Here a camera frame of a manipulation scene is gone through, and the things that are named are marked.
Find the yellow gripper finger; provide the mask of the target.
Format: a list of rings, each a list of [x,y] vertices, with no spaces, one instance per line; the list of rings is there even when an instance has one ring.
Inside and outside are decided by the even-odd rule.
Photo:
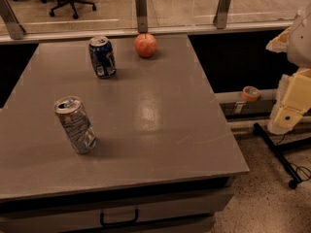
[[[277,37],[272,39],[266,45],[266,49],[272,52],[286,52],[289,44],[289,35],[291,29],[288,27],[282,33],[280,33]]]
[[[294,129],[311,109],[311,70],[299,68],[293,75],[283,75],[276,92],[268,131],[283,135]]]

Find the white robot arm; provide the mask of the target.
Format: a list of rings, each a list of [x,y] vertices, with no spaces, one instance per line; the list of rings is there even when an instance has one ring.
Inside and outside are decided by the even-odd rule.
[[[270,133],[283,135],[292,131],[311,109],[311,4],[298,11],[294,23],[266,48],[285,52],[288,61],[298,67],[291,76],[283,75],[279,81],[267,125]]]

